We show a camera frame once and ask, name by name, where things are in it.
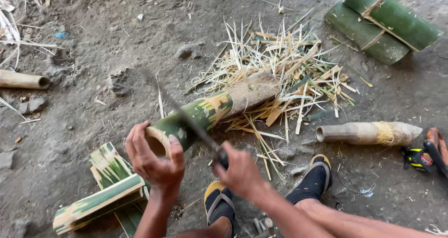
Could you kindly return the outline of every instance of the knife handle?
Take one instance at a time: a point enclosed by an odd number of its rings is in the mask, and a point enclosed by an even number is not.
[[[224,167],[224,169],[228,169],[228,160],[227,160],[227,152],[224,149],[218,149],[216,152],[216,161],[220,163]]]

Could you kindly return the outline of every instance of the sock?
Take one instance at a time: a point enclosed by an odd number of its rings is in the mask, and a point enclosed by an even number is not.
[[[324,162],[328,168],[330,166],[324,161],[323,157],[317,157],[314,159],[313,163]],[[322,166],[317,166],[312,169],[302,182],[286,196],[286,200],[291,202],[293,205],[304,199],[316,199],[320,200],[320,196],[325,189],[325,179],[327,178],[327,173],[325,168]],[[328,188],[332,185],[332,174],[330,170],[330,181],[328,182]]]
[[[220,191],[218,189],[215,189],[207,197],[207,199],[205,200],[205,207],[206,207],[207,211],[210,209],[211,205],[213,204],[213,202],[215,201],[216,197],[219,194],[220,194]],[[229,199],[232,199],[232,194],[227,187],[222,190],[222,194],[229,197]],[[218,202],[218,205],[216,205],[215,210],[211,213],[210,219],[209,219],[210,224],[215,222],[221,216],[227,217],[230,220],[230,222],[232,223],[232,237],[234,237],[235,234],[234,234],[234,230],[233,230],[233,219],[235,217],[235,213],[233,212],[232,207],[229,206],[229,204],[227,204],[227,202],[223,199]]]

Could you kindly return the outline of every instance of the forearm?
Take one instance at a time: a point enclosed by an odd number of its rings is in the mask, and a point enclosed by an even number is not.
[[[267,182],[257,187],[249,200],[268,213],[285,237],[332,237],[325,229],[280,196]]]
[[[159,197],[151,191],[148,205],[135,232],[135,238],[160,238],[166,236],[167,221],[176,197]]]

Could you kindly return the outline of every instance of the person's left hand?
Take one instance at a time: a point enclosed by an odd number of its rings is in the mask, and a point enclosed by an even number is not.
[[[184,151],[179,140],[169,136],[170,160],[158,158],[145,139],[146,121],[136,124],[126,138],[125,148],[132,162],[134,172],[151,185],[150,197],[156,200],[175,200],[184,177]]]

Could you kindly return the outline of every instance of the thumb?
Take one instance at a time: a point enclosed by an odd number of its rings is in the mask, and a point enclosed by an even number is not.
[[[212,167],[213,173],[220,178],[222,182],[227,183],[227,171],[224,169],[224,167],[219,164],[218,162],[213,161],[213,167]]]
[[[181,143],[177,140],[176,136],[169,135],[168,136],[168,152],[171,158],[171,161],[175,165],[180,165],[184,162],[184,150],[182,148]]]

